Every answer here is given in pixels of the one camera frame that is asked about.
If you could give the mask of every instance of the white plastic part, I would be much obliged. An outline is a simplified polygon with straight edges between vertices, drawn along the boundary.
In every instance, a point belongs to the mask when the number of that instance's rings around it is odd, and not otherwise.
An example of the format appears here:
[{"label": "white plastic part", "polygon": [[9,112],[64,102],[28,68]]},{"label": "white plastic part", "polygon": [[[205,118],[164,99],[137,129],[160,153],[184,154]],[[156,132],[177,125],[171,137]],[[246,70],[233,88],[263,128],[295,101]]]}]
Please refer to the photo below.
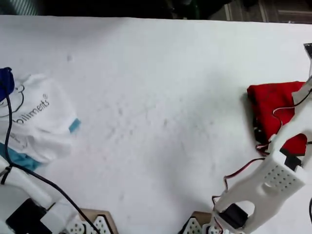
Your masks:
[{"label": "white plastic part", "polygon": [[219,234],[220,232],[221,230],[215,225],[210,226],[208,230],[209,234]]},{"label": "white plastic part", "polygon": [[[298,104],[302,101],[312,90],[312,63],[310,64],[309,79],[298,90],[292,93],[293,103]],[[286,125],[282,126],[279,133],[274,135],[271,139],[270,152],[280,150],[285,142],[294,137],[297,134],[303,133],[308,141],[312,141],[312,93],[298,106],[294,108],[295,115],[292,120]],[[302,160],[302,166],[308,164],[312,157],[312,152],[305,153],[305,157]]]},{"label": "white plastic part", "polygon": [[[222,194],[214,215],[223,229],[232,233],[253,232],[276,215],[283,203],[306,184],[307,174],[303,168],[297,166],[293,171],[284,164],[285,160],[281,152],[272,152],[252,174]],[[243,228],[234,229],[218,213],[241,201],[253,203],[254,212]]]},{"label": "white plastic part", "polygon": [[[7,161],[0,156],[0,172],[5,170],[7,166],[9,166]],[[46,209],[53,204],[51,196],[31,181],[28,174],[18,168],[13,167],[11,169],[11,172],[5,180],[5,184],[23,189],[34,201]]]},{"label": "white plastic part", "polygon": [[[101,234],[112,234],[104,217],[98,216],[93,224]],[[78,216],[68,224],[66,231],[69,234],[97,234],[89,223],[81,221]]]},{"label": "white plastic part", "polygon": [[109,231],[108,225],[103,216],[98,216],[93,223],[97,229],[99,229],[101,234],[111,234]]},{"label": "white plastic part", "polygon": [[190,218],[183,234],[201,234],[202,229],[196,218]]},{"label": "white plastic part", "polygon": [[79,219],[79,216],[77,216],[71,222],[69,222],[65,230],[69,234],[84,234],[85,233],[85,227],[82,221]]},{"label": "white plastic part", "polygon": [[209,232],[207,232],[207,229],[209,229],[209,227],[210,227],[210,224],[209,223],[206,223],[206,224],[204,224],[202,227],[201,227],[201,233],[202,234],[211,234],[211,233],[209,233]]},{"label": "white plastic part", "polygon": [[40,220],[52,234],[59,234],[78,212],[65,198],[54,204]]},{"label": "white plastic part", "polygon": [[[209,224],[204,224],[203,227],[203,234],[219,234],[221,233],[221,229],[216,224],[214,215],[211,218],[211,222]],[[232,234],[228,229],[223,229],[223,234]]]}]

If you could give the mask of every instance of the red wire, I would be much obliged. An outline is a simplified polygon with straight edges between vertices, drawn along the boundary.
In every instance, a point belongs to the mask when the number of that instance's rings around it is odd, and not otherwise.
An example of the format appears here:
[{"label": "red wire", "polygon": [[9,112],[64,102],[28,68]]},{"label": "red wire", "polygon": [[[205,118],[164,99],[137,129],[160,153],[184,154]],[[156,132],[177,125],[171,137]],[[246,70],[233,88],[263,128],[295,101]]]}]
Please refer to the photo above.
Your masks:
[{"label": "red wire", "polygon": [[[310,95],[310,93],[312,93],[312,89],[310,89],[309,92],[307,93],[307,95],[306,95],[300,102],[298,102],[297,104],[292,105],[292,106],[278,107],[278,108],[275,108],[275,109],[272,111],[272,116],[275,117],[276,119],[278,119],[278,121],[279,121],[279,128],[278,128],[276,134],[278,134],[279,130],[281,130],[281,128],[283,127],[283,121],[282,121],[278,116],[275,115],[275,112],[278,111],[278,110],[282,110],[282,109],[292,109],[292,108],[295,108],[295,107],[299,106],[305,99],[308,98],[308,96]],[[261,151],[261,150],[259,150],[259,148],[263,148],[263,147],[265,147],[265,146],[268,146],[270,143],[271,143],[271,142],[269,142],[269,143],[267,143],[267,144],[263,144],[263,145],[258,144],[258,145],[256,145],[255,149],[256,149],[262,156],[267,156],[267,155],[269,155],[270,153],[265,152],[265,151]]]},{"label": "red wire", "polygon": [[[250,160],[250,161],[249,161],[246,165],[244,165],[242,168],[240,168],[239,170],[237,170],[236,172],[234,172],[234,173],[232,173],[232,174],[230,174],[230,175],[224,176],[224,177],[223,177],[223,182],[224,182],[224,185],[225,185],[225,192],[227,192],[228,189],[229,189],[228,182],[227,182],[228,179],[237,176],[239,173],[241,173],[241,172],[244,171],[246,168],[248,168],[252,163],[254,163],[254,162],[258,161],[258,160],[262,160],[262,161],[263,161],[263,160],[265,160],[265,158],[263,158],[263,157],[254,158],[254,159]],[[216,199],[216,198],[219,198],[219,197],[221,197],[221,195],[220,195],[220,196],[212,196],[212,197],[211,197],[211,199],[212,199],[212,201],[213,201],[213,204],[214,204],[213,211],[215,210],[215,199]],[[221,229],[221,233],[220,233],[220,234],[223,234],[223,228],[221,227],[220,223],[217,221],[217,219],[216,219],[215,217],[214,217],[214,221],[217,223],[217,225],[218,225],[218,226],[220,227],[220,229]]]},{"label": "red wire", "polygon": [[219,224],[219,222],[217,221],[217,219],[214,217],[214,221],[216,222],[216,224],[219,226],[219,228],[221,229],[220,234],[223,234],[223,228],[221,227],[221,225]]},{"label": "red wire", "polygon": [[223,182],[225,184],[225,188],[226,188],[226,192],[228,191],[229,187],[228,187],[228,182],[227,179],[233,178],[234,176],[237,176],[239,173],[241,173],[242,171],[244,171],[247,167],[249,167],[253,162],[256,162],[258,160],[264,160],[265,158],[263,157],[258,157],[258,158],[254,158],[251,161],[249,161],[245,166],[243,166],[242,168],[240,168],[238,171],[234,172],[233,174],[230,175],[226,175],[225,177],[223,177]]}]

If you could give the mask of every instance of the wooden block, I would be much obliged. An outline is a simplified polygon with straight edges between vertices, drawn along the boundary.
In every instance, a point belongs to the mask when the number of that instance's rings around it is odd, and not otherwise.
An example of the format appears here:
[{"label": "wooden block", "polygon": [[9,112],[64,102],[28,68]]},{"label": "wooden block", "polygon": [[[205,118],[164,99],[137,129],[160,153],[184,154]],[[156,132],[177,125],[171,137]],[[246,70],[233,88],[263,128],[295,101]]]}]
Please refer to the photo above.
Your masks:
[{"label": "wooden block", "polygon": [[196,220],[199,222],[201,227],[206,223],[210,223],[211,216],[212,216],[211,213],[199,212],[199,211],[194,211],[192,214],[192,217],[196,218]]},{"label": "wooden block", "polygon": [[106,220],[108,222],[108,225],[112,229],[112,234],[118,234],[117,227],[114,223],[114,220],[111,216],[111,214],[108,211],[97,211],[97,210],[89,210],[89,209],[81,209],[82,212],[85,213],[85,215],[94,222],[98,215],[104,215],[106,217]]}]

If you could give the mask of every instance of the red cloth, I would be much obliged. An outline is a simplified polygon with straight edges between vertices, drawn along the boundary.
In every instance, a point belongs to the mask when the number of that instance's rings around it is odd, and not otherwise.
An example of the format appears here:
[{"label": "red cloth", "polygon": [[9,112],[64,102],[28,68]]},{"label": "red cloth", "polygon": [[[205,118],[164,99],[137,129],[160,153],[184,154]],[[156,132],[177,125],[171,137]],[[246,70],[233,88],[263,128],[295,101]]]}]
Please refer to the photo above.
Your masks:
[{"label": "red cloth", "polygon": [[[254,113],[255,138],[261,144],[269,143],[269,139],[276,134],[280,127],[280,120],[283,125],[287,124],[294,116],[294,109],[282,109],[275,112],[279,107],[293,106],[292,92],[298,91],[304,82],[288,82],[274,84],[251,85],[247,89],[248,98],[252,103]],[[294,156],[304,156],[307,138],[303,134],[294,136],[286,141],[283,149]]]}]

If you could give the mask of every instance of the white cloth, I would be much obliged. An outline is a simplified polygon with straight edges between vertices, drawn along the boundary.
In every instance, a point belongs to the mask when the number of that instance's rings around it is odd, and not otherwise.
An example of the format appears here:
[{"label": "white cloth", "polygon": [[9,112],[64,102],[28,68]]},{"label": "white cloth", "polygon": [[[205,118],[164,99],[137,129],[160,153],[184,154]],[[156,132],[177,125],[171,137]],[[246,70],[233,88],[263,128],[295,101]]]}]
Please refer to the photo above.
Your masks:
[{"label": "white cloth", "polygon": [[[77,116],[66,94],[52,79],[45,75],[16,79],[10,101],[11,149],[42,163],[70,153],[69,127]],[[4,144],[9,123],[6,99],[0,103],[0,123],[0,142]]]}]

